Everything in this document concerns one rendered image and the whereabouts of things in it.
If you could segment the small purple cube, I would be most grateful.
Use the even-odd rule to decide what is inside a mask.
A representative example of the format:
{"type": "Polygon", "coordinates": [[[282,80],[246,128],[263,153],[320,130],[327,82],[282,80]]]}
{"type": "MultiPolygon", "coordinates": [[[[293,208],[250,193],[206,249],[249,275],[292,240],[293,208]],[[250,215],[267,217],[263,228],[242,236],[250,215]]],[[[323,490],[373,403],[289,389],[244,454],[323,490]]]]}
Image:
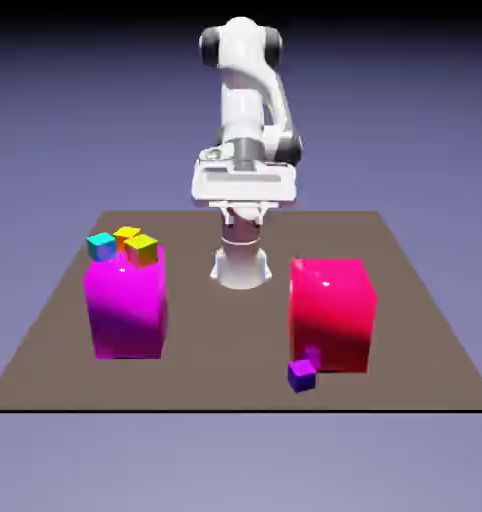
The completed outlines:
{"type": "Polygon", "coordinates": [[[290,361],[287,380],[295,393],[301,393],[316,387],[317,372],[308,359],[290,361]]]}

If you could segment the small yellow cube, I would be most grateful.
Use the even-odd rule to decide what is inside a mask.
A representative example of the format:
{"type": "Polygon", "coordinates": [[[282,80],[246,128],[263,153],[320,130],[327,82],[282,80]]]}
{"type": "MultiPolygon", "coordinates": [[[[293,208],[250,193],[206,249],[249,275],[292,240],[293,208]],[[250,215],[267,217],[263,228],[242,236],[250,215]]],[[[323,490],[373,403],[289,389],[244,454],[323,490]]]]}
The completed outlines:
{"type": "Polygon", "coordinates": [[[157,239],[140,234],[127,239],[124,242],[127,259],[133,265],[145,267],[158,262],[157,239]]]}

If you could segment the large red box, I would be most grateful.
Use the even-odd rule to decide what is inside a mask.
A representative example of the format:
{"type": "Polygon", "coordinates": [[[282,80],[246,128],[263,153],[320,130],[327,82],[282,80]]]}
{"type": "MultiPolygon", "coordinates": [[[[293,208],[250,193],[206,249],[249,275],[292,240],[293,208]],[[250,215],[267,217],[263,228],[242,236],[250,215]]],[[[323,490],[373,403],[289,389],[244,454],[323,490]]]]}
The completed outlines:
{"type": "Polygon", "coordinates": [[[323,373],[365,373],[377,294],[359,258],[294,258],[289,341],[293,360],[323,373]]]}

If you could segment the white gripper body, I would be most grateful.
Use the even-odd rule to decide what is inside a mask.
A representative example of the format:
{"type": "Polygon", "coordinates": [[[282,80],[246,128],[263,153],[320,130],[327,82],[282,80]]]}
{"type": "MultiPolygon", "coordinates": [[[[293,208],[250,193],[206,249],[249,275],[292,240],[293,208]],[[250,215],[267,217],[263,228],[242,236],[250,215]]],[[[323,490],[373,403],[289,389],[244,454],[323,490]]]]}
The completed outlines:
{"type": "Polygon", "coordinates": [[[296,169],[288,164],[255,162],[254,170],[235,170],[230,160],[197,161],[191,195],[206,202],[277,202],[296,199],[296,169]]]}

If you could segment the small orange cube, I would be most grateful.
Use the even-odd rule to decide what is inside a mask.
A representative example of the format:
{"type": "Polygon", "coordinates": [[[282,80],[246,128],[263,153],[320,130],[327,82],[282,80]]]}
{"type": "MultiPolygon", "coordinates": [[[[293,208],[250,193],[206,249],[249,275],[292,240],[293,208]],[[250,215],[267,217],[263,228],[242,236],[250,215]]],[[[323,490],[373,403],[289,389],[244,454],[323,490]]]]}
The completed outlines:
{"type": "Polygon", "coordinates": [[[116,242],[116,249],[118,252],[125,251],[125,242],[141,233],[141,229],[131,226],[121,226],[114,233],[113,237],[116,242]]]}

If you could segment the small cyan cube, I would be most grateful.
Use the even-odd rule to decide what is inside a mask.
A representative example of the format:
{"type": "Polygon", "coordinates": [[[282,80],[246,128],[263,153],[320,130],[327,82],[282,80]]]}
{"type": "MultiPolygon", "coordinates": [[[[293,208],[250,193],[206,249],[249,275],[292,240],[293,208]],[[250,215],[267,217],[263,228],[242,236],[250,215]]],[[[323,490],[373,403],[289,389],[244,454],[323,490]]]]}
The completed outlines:
{"type": "Polygon", "coordinates": [[[116,239],[107,232],[87,237],[86,246],[89,257],[96,262],[111,260],[117,252],[116,239]]]}

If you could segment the large magenta box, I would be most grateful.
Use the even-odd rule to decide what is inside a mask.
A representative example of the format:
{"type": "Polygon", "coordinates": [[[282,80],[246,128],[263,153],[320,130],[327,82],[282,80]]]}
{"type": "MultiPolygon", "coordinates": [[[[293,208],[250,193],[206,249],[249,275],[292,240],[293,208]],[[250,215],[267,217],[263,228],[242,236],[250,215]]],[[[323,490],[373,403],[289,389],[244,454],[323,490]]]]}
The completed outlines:
{"type": "Polygon", "coordinates": [[[97,359],[159,359],[168,327],[165,252],[145,267],[124,253],[91,261],[83,277],[97,359]]]}

